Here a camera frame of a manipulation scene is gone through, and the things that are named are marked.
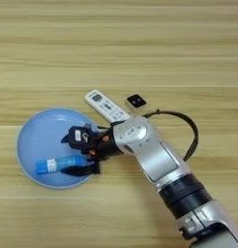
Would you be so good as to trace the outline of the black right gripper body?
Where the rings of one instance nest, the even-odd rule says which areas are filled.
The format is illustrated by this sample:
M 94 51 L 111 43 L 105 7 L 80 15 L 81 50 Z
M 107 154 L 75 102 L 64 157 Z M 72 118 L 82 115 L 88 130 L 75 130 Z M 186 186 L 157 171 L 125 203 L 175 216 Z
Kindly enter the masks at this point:
M 81 149 L 81 153 L 87 156 L 87 161 L 91 163 L 89 172 L 92 174 L 101 173 L 101 162 L 109 159 L 111 156 L 118 156 L 122 151 L 118 148 L 112 128 L 103 131 L 93 132 L 87 127 L 88 141 Z

